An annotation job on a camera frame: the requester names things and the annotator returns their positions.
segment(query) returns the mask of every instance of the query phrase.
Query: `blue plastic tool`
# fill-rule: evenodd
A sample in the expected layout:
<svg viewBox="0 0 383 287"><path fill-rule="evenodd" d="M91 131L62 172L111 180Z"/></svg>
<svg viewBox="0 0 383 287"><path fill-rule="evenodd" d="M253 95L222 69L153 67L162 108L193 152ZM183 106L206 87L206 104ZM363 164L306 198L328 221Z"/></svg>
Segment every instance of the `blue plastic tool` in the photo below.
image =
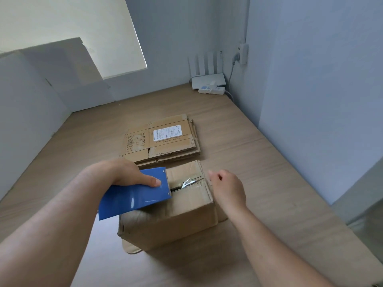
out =
<svg viewBox="0 0 383 287"><path fill-rule="evenodd" d="M98 218L104 220L131 210L139 209L171 198L165 167L141 170L146 175L161 181L161 186L150 187L142 184L130 186L112 185L98 206Z"/></svg>

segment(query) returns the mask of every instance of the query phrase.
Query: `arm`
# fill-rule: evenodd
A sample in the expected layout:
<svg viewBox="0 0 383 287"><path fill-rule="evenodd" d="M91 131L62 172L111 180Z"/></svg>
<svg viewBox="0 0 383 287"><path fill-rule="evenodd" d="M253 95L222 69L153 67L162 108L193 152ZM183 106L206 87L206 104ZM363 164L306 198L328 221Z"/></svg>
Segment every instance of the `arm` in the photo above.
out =
<svg viewBox="0 0 383 287"><path fill-rule="evenodd" d="M217 203L237 229L246 255L263 286L334 287L283 244L246 207L243 185L227 170L209 171Z"/></svg>
<svg viewBox="0 0 383 287"><path fill-rule="evenodd" d="M112 184L138 183L161 182L125 159L85 168L0 244L0 286L70 286L102 196Z"/></svg>

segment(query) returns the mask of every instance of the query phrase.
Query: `cardboard box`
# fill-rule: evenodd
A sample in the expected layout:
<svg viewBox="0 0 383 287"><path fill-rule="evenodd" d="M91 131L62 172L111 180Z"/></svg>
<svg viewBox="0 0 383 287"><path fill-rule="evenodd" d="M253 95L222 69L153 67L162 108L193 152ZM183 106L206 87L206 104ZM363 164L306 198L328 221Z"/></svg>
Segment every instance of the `cardboard box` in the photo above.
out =
<svg viewBox="0 0 383 287"><path fill-rule="evenodd" d="M166 169L170 189L189 178L199 180L172 192L172 198L120 215L118 235L127 253L149 251L217 225L227 217L217 209L199 160Z"/></svg>
<svg viewBox="0 0 383 287"><path fill-rule="evenodd" d="M121 156L140 168L200 153L194 122L186 114L130 127L121 149Z"/></svg>

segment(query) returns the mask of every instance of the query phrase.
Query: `wall socket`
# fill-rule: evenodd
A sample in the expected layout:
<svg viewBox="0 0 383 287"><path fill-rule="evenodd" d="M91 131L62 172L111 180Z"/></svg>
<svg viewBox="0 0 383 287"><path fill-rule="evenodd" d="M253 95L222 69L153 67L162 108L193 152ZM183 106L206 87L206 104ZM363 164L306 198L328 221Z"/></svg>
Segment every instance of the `wall socket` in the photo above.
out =
<svg viewBox="0 0 383 287"><path fill-rule="evenodd" d="M239 53L239 64L246 64L247 54L249 52L249 45L247 43L238 44L237 52Z"/></svg>

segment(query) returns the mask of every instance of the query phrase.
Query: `wooden floor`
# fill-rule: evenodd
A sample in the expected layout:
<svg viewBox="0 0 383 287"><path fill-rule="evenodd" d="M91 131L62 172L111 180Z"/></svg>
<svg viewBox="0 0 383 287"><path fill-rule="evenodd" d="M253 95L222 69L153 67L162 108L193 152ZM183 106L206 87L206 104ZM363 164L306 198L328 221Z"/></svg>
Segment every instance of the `wooden floor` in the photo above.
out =
<svg viewBox="0 0 383 287"><path fill-rule="evenodd" d="M118 157L129 124L186 113L204 169L243 181L249 208L339 286L383 280L383 266L226 96L183 85L72 114L0 203L0 240L82 168ZM148 253L126 254L117 218L95 221L73 286L259 286L229 221Z"/></svg>

